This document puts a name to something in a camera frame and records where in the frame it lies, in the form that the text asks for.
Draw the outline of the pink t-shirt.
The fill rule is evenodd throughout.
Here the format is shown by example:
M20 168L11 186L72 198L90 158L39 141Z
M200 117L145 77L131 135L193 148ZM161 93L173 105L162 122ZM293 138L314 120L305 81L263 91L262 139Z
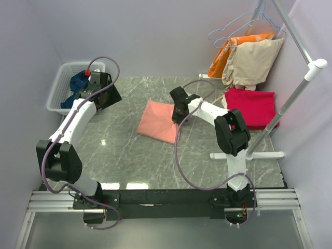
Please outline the pink t-shirt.
M172 120L174 104L149 100L143 111L137 133L174 144L178 124Z

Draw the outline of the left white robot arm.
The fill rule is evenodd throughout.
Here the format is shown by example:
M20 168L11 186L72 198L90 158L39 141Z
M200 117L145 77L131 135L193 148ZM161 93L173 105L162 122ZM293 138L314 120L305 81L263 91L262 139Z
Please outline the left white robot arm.
M72 108L56 132L37 143L36 153L40 174L50 192L57 193L49 181L62 182L65 187L86 196L86 204L96 209L104 201L101 184L83 173L75 148L97 111L121 101L122 97L109 73L86 70L82 75L87 81L73 96Z

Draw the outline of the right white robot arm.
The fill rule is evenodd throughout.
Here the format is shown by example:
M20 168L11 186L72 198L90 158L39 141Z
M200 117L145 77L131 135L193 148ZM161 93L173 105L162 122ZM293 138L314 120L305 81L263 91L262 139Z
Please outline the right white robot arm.
M196 116L215 128L217 144L226 154L229 176L225 184L228 202L234 207L241 206L250 191L245 155L251 139L241 112L215 106L196 94L188 95L182 87L173 89L170 96L174 102L172 120L179 128L191 116Z

